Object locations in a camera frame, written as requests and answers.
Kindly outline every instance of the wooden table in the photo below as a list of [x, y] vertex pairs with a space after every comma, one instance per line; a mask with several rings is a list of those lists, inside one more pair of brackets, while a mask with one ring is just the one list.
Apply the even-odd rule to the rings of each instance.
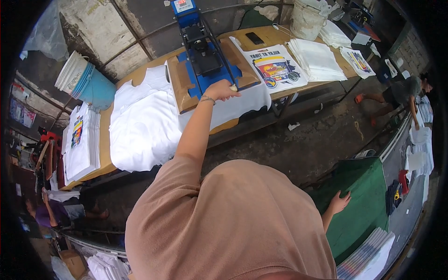
[[[288, 42], [290, 40], [290, 36], [287, 34], [280, 32], [279, 30], [275, 30], [272, 26], [263, 26], [263, 27], [255, 27], [255, 28], [248, 28], [248, 29], [242, 29], [242, 30], [236, 30], [232, 32], [228, 32], [225, 34], [222, 34], [218, 36], [218, 38], [225, 38], [229, 36], [233, 36], [237, 38], [241, 42], [241, 48], [243, 51], [252, 51], [256, 49], [260, 49], [263, 47], [263, 45], [254, 45], [252, 41], [249, 40], [249, 38], [246, 37], [247, 33], [254, 32], [257, 34], [266, 44], [267, 47], [271, 47], [277, 44], [284, 44], [285, 42]], [[318, 43], [323, 43], [323, 41], [320, 38], [317, 38], [315, 40]], [[289, 50], [287, 47], [288, 52], [291, 54], [291, 57], [294, 57], [293, 53]], [[333, 47], [330, 47], [331, 51], [335, 55], [336, 62], [341, 67], [342, 71], [344, 71], [344, 74], [347, 78], [352, 77], [358, 77], [353, 67], [342, 57], [340, 54], [340, 51], [338, 49], [335, 49]], [[151, 67], [156, 67], [163, 65], [165, 61], [173, 56], [176, 56], [180, 54], [181, 52], [185, 51], [185, 48], [179, 48], [173, 52], [170, 52], [164, 56], [161, 56], [153, 61], [150, 61], [143, 66], [139, 67], [123, 79], [121, 79], [117, 84], [116, 87], [119, 89], [124, 83], [132, 80], [133, 86], [138, 86], [143, 82], [143, 79], [146, 75], [146, 69]], [[238, 119], [231, 120], [225, 124], [220, 125], [219, 127], [215, 128], [213, 132], [216, 132], [214, 134], [210, 135], [209, 139], [209, 147], [219, 145], [221, 143], [227, 142], [229, 140], [235, 139], [239, 136], [242, 136], [244, 134], [248, 134], [250, 132], [253, 132], [255, 130], [258, 130], [262, 127], [274, 124], [282, 119], [282, 117], [285, 116], [286, 110], [290, 107], [291, 100], [295, 93], [298, 93], [300, 95], [308, 95], [310, 92], [317, 91], [319, 89], [325, 88], [325, 86], [328, 86], [335, 82], [309, 82], [306, 86], [302, 86], [299, 88], [289, 89], [280, 91], [274, 94], [271, 94], [271, 99], [273, 101], [271, 109], [266, 112], [266, 114], [263, 114], [261, 116], [258, 116], [254, 119], [251, 119], [250, 121], [244, 121], [239, 123]], [[350, 93], [352, 89], [349, 91], [346, 91], [344, 87], [342, 86], [343, 91], [345, 92], [345, 96]], [[321, 101], [324, 103], [323, 100], [329, 101], [331, 99], [340, 97], [341, 95], [324, 95], [323, 99], [316, 100], [319, 101], [320, 104]], [[274, 105], [275, 101], [280, 100], [283, 97], [287, 97], [284, 104], [280, 105], [280, 109], [277, 109], [277, 107]], [[304, 102], [300, 103], [301, 106], [298, 106], [299, 108], [304, 107], [304, 104], [306, 104], [307, 107], [313, 106], [313, 103], [309, 100], [305, 100]], [[113, 103], [110, 106], [109, 109], [102, 111], [101, 119], [100, 119], [100, 133], [99, 133], [99, 142], [100, 142], [100, 162], [101, 167], [89, 175], [85, 176], [79, 181], [73, 182], [69, 184], [68, 186], [62, 188], [61, 190], [70, 190], [73, 187], [81, 184], [82, 182], [85, 182], [87, 180], [96, 178], [101, 175], [105, 175], [107, 173], [110, 173], [114, 170], [116, 170], [116, 167], [112, 164], [111, 158], [110, 158], [110, 139], [109, 139], [109, 126], [110, 126], [110, 116], [113, 110]], [[112, 178], [123, 176], [125, 174], [129, 174], [129, 172], [122, 172], [120, 175], [116, 174], [113, 175]]]

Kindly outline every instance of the person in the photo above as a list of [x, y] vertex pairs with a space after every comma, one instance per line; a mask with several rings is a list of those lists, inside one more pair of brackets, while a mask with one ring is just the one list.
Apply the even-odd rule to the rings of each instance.
[[34, 208], [29, 199], [25, 201], [26, 209], [39, 225], [45, 227], [70, 226], [71, 221], [79, 218], [107, 219], [109, 210], [99, 213], [98, 201], [92, 212], [85, 211], [84, 205], [63, 205], [56, 200], [48, 199], [45, 188], [42, 188], [43, 205]]
[[221, 80], [207, 88], [180, 138], [126, 221], [136, 279], [336, 279], [326, 238], [340, 192], [321, 216], [283, 173], [225, 162], [200, 181], [213, 105], [239, 97]]
[[417, 122], [417, 110], [415, 107], [415, 98], [421, 91], [429, 93], [432, 86], [429, 81], [428, 74], [422, 74], [419, 77], [411, 76], [404, 81], [395, 82], [388, 87], [383, 93], [367, 93], [359, 94], [355, 97], [355, 103], [359, 104], [365, 99], [371, 99], [380, 103], [387, 103], [387, 106], [379, 109], [376, 113], [370, 116], [372, 126], [376, 125], [376, 118], [387, 115], [388, 113], [397, 109], [400, 105], [409, 104], [409, 110], [415, 123], [415, 129], [419, 130], [420, 125]]

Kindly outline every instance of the hand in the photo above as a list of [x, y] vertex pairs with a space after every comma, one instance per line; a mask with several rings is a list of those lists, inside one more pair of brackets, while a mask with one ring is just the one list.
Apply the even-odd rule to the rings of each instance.
[[216, 100], [228, 100], [230, 97], [240, 97], [241, 94], [237, 91], [233, 91], [230, 89], [230, 86], [232, 84], [224, 79], [219, 82], [216, 82], [212, 85], [210, 85], [207, 90], [205, 91], [204, 95], [207, 95], [208, 97], [212, 98], [214, 101]]
[[328, 209], [333, 213], [339, 213], [341, 212], [347, 204], [350, 202], [352, 197], [350, 196], [350, 192], [343, 198], [340, 198], [340, 191], [336, 193], [336, 195], [332, 198], [330, 202], [330, 206], [328, 206]]
[[42, 188], [43, 203], [48, 204], [48, 194], [45, 192], [45, 187]]

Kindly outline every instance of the smartphone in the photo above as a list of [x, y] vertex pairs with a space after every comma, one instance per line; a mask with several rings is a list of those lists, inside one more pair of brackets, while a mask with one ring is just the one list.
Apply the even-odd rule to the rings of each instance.
[[246, 34], [247, 38], [249, 38], [255, 45], [264, 44], [263, 40], [260, 39], [254, 32], [250, 32]]

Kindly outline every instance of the tan t-shirt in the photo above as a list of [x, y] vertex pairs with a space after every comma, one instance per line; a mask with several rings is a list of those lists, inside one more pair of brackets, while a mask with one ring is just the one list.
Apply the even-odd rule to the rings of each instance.
[[135, 204], [125, 246], [136, 279], [336, 278], [319, 211], [284, 174], [242, 159], [199, 174], [176, 157]]

